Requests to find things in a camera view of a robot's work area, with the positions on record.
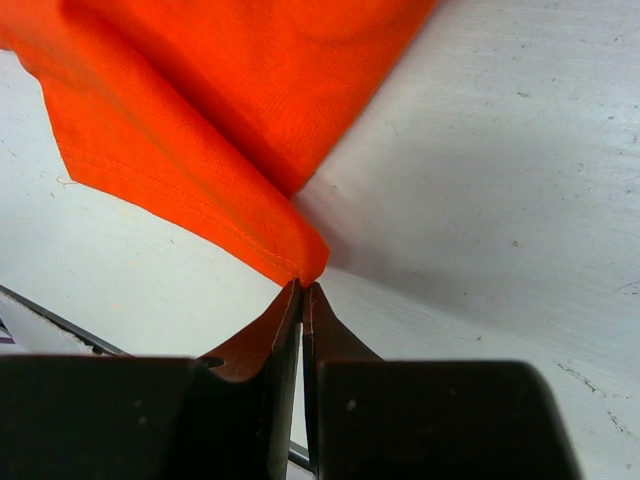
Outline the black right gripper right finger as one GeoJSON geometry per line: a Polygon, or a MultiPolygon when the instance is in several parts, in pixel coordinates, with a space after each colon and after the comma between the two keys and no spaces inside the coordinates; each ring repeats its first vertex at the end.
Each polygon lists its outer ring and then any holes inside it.
{"type": "Polygon", "coordinates": [[[331,361],[382,361],[336,316],[318,282],[304,293],[302,307],[305,422],[312,471],[319,472],[321,365],[331,361]]]}

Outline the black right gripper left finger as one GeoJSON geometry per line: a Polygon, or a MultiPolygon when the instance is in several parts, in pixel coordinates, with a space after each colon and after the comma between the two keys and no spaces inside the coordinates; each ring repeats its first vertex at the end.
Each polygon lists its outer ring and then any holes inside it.
{"type": "Polygon", "coordinates": [[[302,287],[282,288],[253,322],[200,360],[208,367],[214,474],[284,479],[288,464],[302,287]]]}

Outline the orange t shirt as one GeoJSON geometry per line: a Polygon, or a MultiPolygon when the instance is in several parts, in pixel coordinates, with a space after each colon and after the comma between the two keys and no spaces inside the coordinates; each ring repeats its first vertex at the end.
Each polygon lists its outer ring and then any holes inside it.
{"type": "Polygon", "coordinates": [[[431,1],[5,1],[70,177],[285,284],[329,250],[292,205],[431,1]]]}

